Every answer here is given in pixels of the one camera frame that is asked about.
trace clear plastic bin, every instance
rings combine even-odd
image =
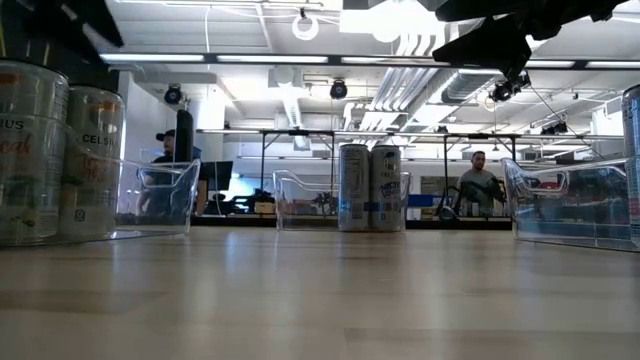
[[[518,240],[639,251],[629,231],[627,159],[541,170],[502,160]]]
[[[340,185],[307,183],[289,170],[273,172],[279,230],[338,230]],[[411,174],[401,174],[402,213],[406,219]]]
[[[82,137],[60,121],[33,121],[38,123],[29,138],[0,135],[4,149],[15,150],[0,154],[0,246],[189,230],[199,160],[142,164],[109,158],[84,147]],[[139,211],[141,197],[148,200]]]

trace celsius can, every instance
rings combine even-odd
[[[90,86],[69,89],[67,141],[60,197],[60,232],[105,235],[115,229],[124,101]]]
[[[366,145],[340,147],[338,227],[341,231],[369,229],[369,149]]]
[[[401,231],[400,148],[375,146],[371,150],[371,227],[373,230]]]
[[[631,241],[640,247],[640,85],[622,95],[622,122],[629,188],[629,230]]]
[[[58,231],[69,85],[63,74],[0,59],[0,239]]]

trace table surface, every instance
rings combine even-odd
[[[0,251],[3,359],[637,359],[636,254],[194,227]]]

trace man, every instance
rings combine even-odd
[[[471,156],[471,169],[462,174],[458,180],[458,189],[462,191],[462,199],[467,203],[467,211],[471,211],[472,204],[477,202],[480,216],[486,217],[493,215],[493,197],[477,186],[491,188],[497,179],[491,172],[484,170],[484,163],[484,151],[474,152]]]
[[[164,155],[153,160],[154,164],[174,162],[175,138],[176,131],[174,129],[168,130],[164,134],[156,134],[156,140],[163,143]],[[169,185],[173,182],[173,175],[147,170],[145,171],[144,181],[145,185]],[[207,178],[202,171],[198,174],[197,189],[196,215],[202,215],[207,202]],[[180,202],[187,202],[187,196],[188,194],[175,193],[171,189],[145,189],[138,198],[138,214],[172,216],[176,208],[179,208]]]

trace computer monitor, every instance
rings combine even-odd
[[[229,190],[231,181],[231,169],[233,161],[218,161],[202,163],[200,171],[206,174],[208,181],[207,190],[223,191]]]

